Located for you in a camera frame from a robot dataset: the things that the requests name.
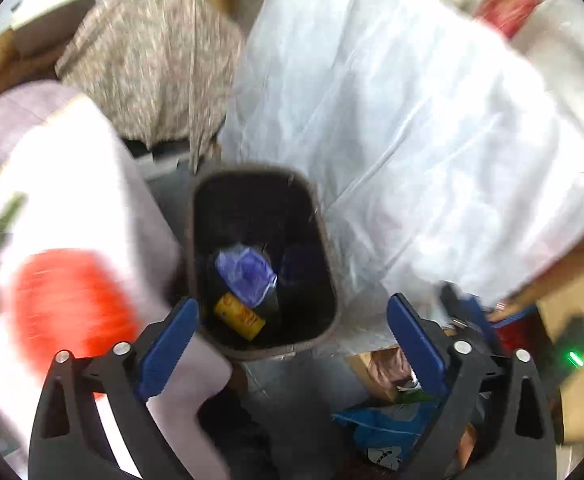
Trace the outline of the purple plastic bag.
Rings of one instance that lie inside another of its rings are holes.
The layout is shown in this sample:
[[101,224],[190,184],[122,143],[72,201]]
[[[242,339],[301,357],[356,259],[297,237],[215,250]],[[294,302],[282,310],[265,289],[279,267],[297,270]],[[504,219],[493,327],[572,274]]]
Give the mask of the purple plastic bag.
[[258,307],[277,286],[278,275],[265,256],[242,244],[221,249],[215,269],[229,291],[251,309]]

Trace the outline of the yellow cylindrical can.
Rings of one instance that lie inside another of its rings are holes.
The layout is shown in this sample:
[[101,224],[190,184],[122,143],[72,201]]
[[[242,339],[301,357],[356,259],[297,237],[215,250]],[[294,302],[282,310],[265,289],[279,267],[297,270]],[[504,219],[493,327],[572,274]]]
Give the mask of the yellow cylindrical can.
[[214,315],[247,341],[253,341],[266,325],[252,309],[246,307],[231,292],[226,292],[215,304]]

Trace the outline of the brown white rice cooker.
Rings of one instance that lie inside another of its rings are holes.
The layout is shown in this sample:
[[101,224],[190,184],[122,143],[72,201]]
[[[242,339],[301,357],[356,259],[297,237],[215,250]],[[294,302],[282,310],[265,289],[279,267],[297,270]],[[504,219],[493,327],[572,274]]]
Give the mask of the brown white rice cooker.
[[95,0],[20,0],[12,9],[13,44],[29,58],[74,36]]

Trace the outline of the white cloth cover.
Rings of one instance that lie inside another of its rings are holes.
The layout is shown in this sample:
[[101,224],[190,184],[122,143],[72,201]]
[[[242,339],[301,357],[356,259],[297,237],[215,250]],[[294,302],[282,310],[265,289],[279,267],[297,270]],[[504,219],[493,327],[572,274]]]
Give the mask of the white cloth cover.
[[542,74],[441,0],[265,0],[219,140],[317,190],[342,314],[328,353],[386,348],[400,292],[486,306],[584,237],[584,132]]

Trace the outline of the dark trash bin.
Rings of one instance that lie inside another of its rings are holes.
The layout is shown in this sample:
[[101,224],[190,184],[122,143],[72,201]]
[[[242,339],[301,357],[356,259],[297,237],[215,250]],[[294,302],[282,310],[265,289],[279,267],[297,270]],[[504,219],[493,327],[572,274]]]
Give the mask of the dark trash bin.
[[335,330],[341,301],[328,237],[316,194],[298,172],[204,170],[189,199],[185,250],[201,330],[227,358],[281,358]]

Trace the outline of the red paper cup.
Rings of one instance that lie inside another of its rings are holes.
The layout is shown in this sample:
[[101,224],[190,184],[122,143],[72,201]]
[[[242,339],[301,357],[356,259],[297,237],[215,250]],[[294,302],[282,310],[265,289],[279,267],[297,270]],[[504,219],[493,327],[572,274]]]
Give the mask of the red paper cup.
[[481,0],[473,15],[510,40],[540,3],[542,0]]

